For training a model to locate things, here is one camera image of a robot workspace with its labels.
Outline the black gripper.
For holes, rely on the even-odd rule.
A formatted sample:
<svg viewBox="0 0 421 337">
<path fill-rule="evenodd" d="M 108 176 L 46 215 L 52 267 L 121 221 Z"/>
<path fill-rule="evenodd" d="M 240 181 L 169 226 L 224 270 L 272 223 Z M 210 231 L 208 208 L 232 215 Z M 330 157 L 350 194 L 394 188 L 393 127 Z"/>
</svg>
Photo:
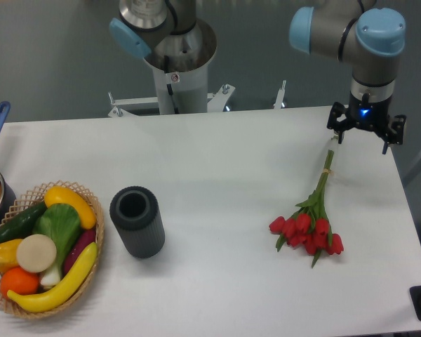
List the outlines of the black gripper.
<svg viewBox="0 0 421 337">
<path fill-rule="evenodd" d="M 389 117 L 393 86 L 351 86 L 348 108 L 339 102 L 330 109 L 327 128 L 334 131 L 341 145 L 345 131 L 357 128 L 384 134 L 382 154 L 390 145 L 402 145 L 407 116 Z"/>
</svg>

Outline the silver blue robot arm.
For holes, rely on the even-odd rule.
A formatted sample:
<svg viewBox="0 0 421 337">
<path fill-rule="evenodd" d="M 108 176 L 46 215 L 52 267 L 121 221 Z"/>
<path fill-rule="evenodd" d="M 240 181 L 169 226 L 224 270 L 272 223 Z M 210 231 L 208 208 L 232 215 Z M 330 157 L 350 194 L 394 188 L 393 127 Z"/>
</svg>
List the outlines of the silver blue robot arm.
<svg viewBox="0 0 421 337">
<path fill-rule="evenodd" d="M 152 69 L 160 113 L 208 111 L 208 65 L 217 38 L 197 17 L 195 1 L 121 1 L 109 31 L 121 49 Z M 328 118 L 337 135 L 357 128 L 388 146 L 403 142 L 406 117 L 391 117 L 389 105 L 405 35 L 403 16 L 373 1 L 326 1 L 297 10 L 290 45 L 352 67 L 349 103 L 335 103 Z"/>
</svg>

